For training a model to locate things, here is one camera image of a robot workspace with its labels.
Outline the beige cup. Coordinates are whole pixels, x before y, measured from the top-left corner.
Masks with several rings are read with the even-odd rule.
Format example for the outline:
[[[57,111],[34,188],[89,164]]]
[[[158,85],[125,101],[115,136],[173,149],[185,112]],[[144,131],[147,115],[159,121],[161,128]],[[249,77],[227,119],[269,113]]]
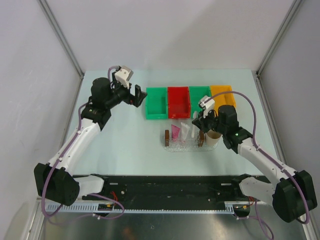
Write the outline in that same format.
[[[222,135],[214,130],[209,130],[207,133],[204,134],[204,136],[206,144],[208,146],[214,146],[218,143]]]

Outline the white toothbrush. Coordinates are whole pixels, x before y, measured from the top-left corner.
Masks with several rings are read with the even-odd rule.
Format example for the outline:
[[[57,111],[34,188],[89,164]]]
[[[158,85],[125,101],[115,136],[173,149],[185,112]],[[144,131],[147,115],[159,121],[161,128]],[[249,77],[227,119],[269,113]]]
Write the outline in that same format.
[[[198,116],[198,112],[194,111],[193,116],[192,116],[192,120],[195,120]],[[192,124],[192,131],[191,131],[191,137],[194,138],[195,137],[195,133],[196,133],[196,126],[194,124]]]

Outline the clear glass tray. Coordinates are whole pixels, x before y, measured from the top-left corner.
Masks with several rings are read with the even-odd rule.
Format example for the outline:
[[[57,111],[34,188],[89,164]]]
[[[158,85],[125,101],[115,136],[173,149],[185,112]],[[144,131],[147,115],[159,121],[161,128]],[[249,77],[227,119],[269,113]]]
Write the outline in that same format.
[[[186,140],[181,140],[180,137],[172,139],[171,132],[166,129],[160,138],[162,147],[172,153],[178,152],[208,152],[213,151],[218,146],[218,142],[214,145],[208,145],[205,135],[202,131],[198,131],[195,137],[189,134]]]

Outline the white toothpaste tube red cap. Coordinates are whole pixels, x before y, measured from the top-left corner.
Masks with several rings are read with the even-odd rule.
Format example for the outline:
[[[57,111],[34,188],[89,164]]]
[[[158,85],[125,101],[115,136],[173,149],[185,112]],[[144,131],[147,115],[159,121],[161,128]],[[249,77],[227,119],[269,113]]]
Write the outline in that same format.
[[[189,130],[190,130],[190,126],[189,126],[188,124],[186,124],[186,123],[181,122],[180,140],[181,140],[182,142],[185,142],[185,141],[186,141],[187,136],[188,136],[188,133],[189,133]]]

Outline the pink toothpaste tube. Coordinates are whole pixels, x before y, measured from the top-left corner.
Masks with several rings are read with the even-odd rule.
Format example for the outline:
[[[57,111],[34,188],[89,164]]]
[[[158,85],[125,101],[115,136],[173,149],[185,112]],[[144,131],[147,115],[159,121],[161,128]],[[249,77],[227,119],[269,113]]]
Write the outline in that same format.
[[[180,128],[176,125],[171,125],[171,138],[173,140],[177,140],[179,137],[179,133],[180,133]]]

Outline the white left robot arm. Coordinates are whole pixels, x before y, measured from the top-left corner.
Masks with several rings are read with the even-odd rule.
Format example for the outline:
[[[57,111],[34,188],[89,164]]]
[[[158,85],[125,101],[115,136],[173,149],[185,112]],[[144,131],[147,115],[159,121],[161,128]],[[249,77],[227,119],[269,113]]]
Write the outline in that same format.
[[[122,80],[110,81],[100,77],[92,82],[91,95],[87,103],[78,109],[78,125],[73,134],[47,164],[38,163],[34,177],[38,195],[63,206],[71,206],[77,198],[94,194],[105,200],[111,188],[98,174],[74,178],[74,170],[82,154],[93,139],[103,130],[111,118],[111,110],[124,102],[139,107],[147,93],[135,85],[131,94],[131,84]]]

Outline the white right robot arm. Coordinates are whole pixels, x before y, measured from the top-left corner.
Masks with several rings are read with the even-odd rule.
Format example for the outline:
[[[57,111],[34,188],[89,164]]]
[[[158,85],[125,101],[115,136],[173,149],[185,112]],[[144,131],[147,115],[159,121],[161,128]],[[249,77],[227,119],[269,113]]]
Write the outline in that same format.
[[[277,215],[290,223],[305,216],[303,224],[310,222],[310,211],[318,206],[312,176],[305,170],[297,171],[274,159],[260,147],[255,136],[239,125],[232,105],[222,105],[218,112],[213,107],[199,104],[201,111],[192,124],[207,133],[212,130],[222,135],[229,150],[252,163],[268,179],[268,183],[244,174],[230,188],[231,196],[242,201],[251,196],[273,207]]]

